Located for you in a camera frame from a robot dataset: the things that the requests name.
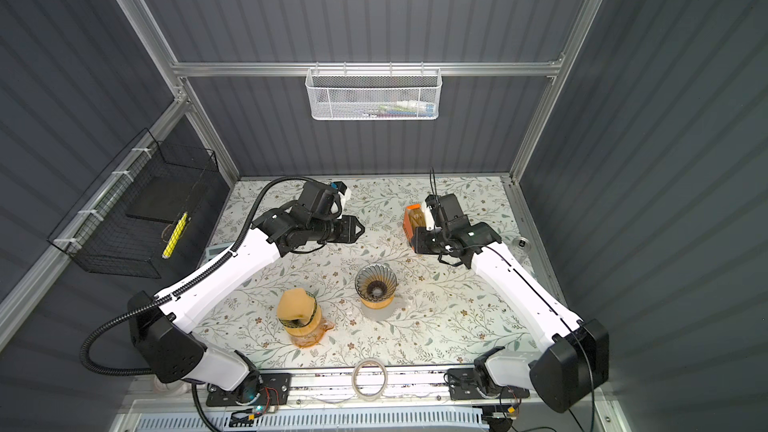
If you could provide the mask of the grey glass dripper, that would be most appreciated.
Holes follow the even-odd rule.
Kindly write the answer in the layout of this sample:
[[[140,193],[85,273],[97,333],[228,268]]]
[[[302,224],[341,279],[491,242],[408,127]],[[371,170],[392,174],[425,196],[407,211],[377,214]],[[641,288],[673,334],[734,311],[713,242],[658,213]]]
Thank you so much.
[[[382,300],[395,294],[397,276],[386,263],[374,263],[362,268],[355,278],[355,289],[360,297]]]

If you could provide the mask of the green glass dripper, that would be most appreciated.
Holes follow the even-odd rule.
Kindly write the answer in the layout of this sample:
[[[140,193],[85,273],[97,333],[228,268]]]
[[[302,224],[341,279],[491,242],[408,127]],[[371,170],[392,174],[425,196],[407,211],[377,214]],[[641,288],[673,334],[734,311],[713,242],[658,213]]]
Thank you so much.
[[[283,297],[278,305],[278,319],[290,335],[302,337],[317,329],[322,311],[314,297]]]

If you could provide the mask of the orange glass carafe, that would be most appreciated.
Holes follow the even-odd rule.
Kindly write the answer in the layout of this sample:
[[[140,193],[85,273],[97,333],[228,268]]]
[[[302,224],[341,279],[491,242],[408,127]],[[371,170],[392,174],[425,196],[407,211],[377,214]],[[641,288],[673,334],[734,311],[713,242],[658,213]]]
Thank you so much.
[[[299,348],[309,348],[317,345],[324,335],[335,328],[333,322],[322,319],[318,324],[312,327],[305,327],[298,335],[291,334],[292,343]]]

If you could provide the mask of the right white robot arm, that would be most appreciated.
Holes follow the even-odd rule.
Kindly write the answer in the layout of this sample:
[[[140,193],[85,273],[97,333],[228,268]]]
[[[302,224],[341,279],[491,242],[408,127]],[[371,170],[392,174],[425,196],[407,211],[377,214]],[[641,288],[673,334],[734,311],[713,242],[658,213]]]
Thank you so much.
[[[479,392],[495,397],[507,387],[533,390],[564,413],[592,395],[609,376],[609,334],[596,319],[583,321],[525,270],[487,223],[472,223],[453,194],[430,194],[406,208],[403,229],[412,250],[463,266],[484,279],[533,338],[538,357],[494,347],[473,362]]]

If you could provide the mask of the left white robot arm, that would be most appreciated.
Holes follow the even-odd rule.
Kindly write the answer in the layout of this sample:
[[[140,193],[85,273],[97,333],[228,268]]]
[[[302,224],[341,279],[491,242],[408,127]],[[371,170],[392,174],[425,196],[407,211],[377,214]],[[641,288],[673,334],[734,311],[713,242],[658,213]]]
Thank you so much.
[[[284,180],[268,182],[228,248],[155,295],[135,295],[126,313],[91,332],[79,351],[81,364],[104,376],[153,375],[163,383],[210,384],[227,392],[256,394],[260,388],[256,366],[240,353],[197,339],[194,329],[242,283],[286,255],[302,251],[309,242],[353,244],[365,231],[357,217],[344,212],[350,197],[345,183],[303,176],[297,180],[303,185],[298,198],[261,212],[267,193]],[[146,363],[143,368],[109,367],[90,355],[98,338],[123,323]]]

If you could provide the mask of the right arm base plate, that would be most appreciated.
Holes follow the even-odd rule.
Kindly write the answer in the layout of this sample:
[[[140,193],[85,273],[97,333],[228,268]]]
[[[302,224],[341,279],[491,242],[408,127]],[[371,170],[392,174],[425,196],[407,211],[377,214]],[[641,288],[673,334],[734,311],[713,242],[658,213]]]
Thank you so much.
[[[530,397],[528,389],[492,385],[490,380],[481,379],[471,368],[449,368],[443,374],[443,381],[448,387],[450,399],[454,401],[501,398],[505,403]]]

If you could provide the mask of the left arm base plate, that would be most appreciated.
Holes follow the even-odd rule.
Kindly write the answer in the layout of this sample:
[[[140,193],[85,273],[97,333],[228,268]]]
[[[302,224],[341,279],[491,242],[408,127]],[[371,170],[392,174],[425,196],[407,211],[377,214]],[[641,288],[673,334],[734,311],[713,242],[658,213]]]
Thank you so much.
[[[261,373],[258,381],[246,380],[244,386],[225,391],[215,386],[207,387],[205,405],[229,406],[282,406],[287,404],[292,375],[289,373]]]

